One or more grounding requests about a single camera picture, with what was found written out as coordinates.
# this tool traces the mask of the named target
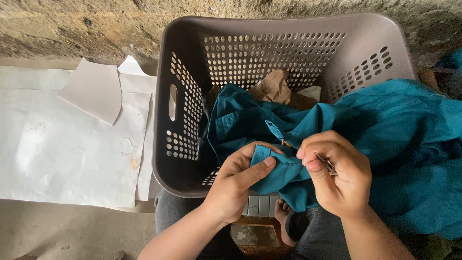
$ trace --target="hand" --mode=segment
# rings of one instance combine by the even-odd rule
[[[337,176],[330,176],[316,154],[330,160]],[[297,158],[310,173],[316,199],[325,210],[344,219],[360,217],[369,208],[369,160],[338,133],[330,130],[306,138]]]
[[[250,143],[231,154],[223,163],[201,205],[205,208],[204,212],[213,214],[213,221],[228,224],[238,220],[249,197],[250,186],[266,177],[276,166],[276,160],[270,156],[250,167],[256,145],[283,154],[277,147],[266,142]]]

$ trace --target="teal shirt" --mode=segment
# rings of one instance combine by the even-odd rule
[[[462,101],[446,99],[413,80],[390,80],[357,90],[335,105],[307,111],[256,101],[226,85],[209,122],[208,140],[219,163],[254,141],[293,147],[333,129],[369,158],[370,205],[388,224],[414,233],[462,236]],[[251,164],[268,156],[275,169],[252,186],[259,194],[279,192],[296,211],[317,205],[310,175],[295,157],[257,147]]]

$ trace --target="left hand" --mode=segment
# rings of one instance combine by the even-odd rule
[[[231,223],[240,218],[249,197],[250,186],[265,178],[276,166],[276,160],[268,157],[250,167],[256,145],[284,154],[272,144],[253,142],[231,154],[223,163],[201,207],[212,215],[213,221]]]

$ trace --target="basket hole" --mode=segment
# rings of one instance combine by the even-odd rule
[[[176,119],[176,98],[177,98],[177,88],[175,85],[170,85],[170,94],[169,94],[169,116],[170,120],[175,121]]]

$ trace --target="right hand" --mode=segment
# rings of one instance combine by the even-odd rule
[[[337,176],[330,176],[316,154],[330,160]],[[369,208],[369,160],[337,132],[330,130],[306,138],[297,158],[310,173],[316,199],[325,210],[343,220],[361,217]]]

